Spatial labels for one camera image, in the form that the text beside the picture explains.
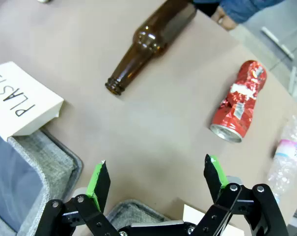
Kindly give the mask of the person's left hand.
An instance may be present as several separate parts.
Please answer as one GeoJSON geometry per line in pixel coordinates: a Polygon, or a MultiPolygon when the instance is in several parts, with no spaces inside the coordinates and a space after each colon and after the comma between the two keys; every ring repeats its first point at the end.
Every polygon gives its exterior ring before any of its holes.
{"type": "Polygon", "coordinates": [[[232,20],[223,10],[221,6],[218,6],[211,16],[211,19],[224,28],[226,31],[234,30],[238,23],[232,20]]]}

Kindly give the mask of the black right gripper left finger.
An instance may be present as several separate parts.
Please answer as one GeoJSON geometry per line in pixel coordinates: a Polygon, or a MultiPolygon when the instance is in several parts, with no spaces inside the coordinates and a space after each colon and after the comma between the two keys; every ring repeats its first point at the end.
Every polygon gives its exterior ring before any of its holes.
{"type": "Polygon", "coordinates": [[[39,221],[38,236],[71,236],[77,226],[86,225],[94,236],[117,236],[115,227],[104,216],[110,187],[106,162],[97,164],[85,194],[64,203],[48,201],[39,221]]]}

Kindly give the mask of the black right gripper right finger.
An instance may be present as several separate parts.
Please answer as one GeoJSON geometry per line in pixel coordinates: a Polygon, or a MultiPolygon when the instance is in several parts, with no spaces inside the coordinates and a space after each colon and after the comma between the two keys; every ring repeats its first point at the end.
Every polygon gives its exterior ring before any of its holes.
{"type": "Polygon", "coordinates": [[[286,236],[288,230],[278,203],[266,184],[251,189],[231,182],[217,158],[206,155],[204,178],[213,205],[192,231],[194,236],[220,236],[234,215],[242,215],[253,236],[286,236]]]}

